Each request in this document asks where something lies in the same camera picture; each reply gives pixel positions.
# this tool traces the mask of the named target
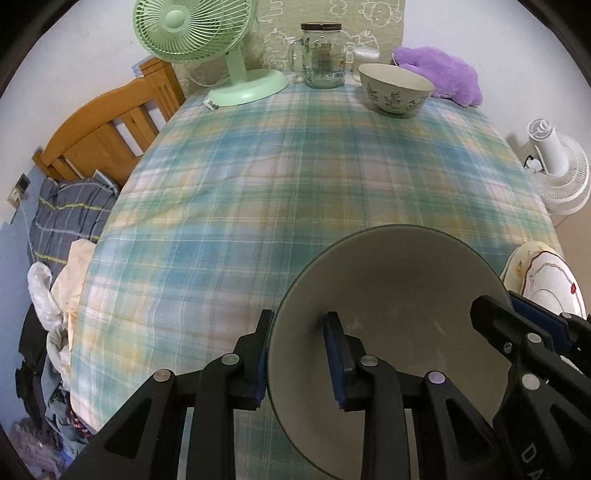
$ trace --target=purple fluffy cushion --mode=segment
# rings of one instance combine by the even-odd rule
[[[392,58],[399,67],[431,80],[434,97],[449,98],[462,106],[482,105],[478,74],[462,59],[434,47],[397,47]]]

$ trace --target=wooden bed frame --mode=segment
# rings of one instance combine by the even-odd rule
[[[154,100],[168,122],[185,101],[170,63],[152,59],[140,69],[143,77],[87,103],[64,122],[45,151],[35,152],[33,161],[45,175],[78,180],[100,170],[125,184],[141,156],[129,149],[112,121],[121,119],[145,152],[158,135],[145,104]]]

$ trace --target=floral bowl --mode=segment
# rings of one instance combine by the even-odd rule
[[[418,73],[385,63],[364,63],[359,76],[371,101],[394,115],[417,110],[435,90],[435,85]]]

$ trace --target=large bowl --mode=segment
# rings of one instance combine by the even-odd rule
[[[339,410],[324,348],[322,318],[332,310],[368,354],[411,375],[445,373],[491,421],[511,364],[472,327],[481,295],[511,308],[478,253],[428,228],[381,226],[322,253],[283,298],[269,340],[269,397],[292,444],[335,478],[361,476],[363,412]]]
[[[395,115],[417,110],[435,90],[435,85],[418,73],[385,63],[364,63],[359,76],[370,100]]]

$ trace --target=beige backdrop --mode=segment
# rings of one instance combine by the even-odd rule
[[[343,24],[347,63],[353,62],[355,47],[378,48],[381,61],[391,61],[392,48],[402,44],[406,0],[384,2],[363,0],[259,0],[256,22],[244,40],[248,68],[262,65],[287,71],[287,49],[300,38],[302,22],[330,21]],[[200,92],[222,78],[227,70],[219,58],[197,67],[175,65],[186,95]]]

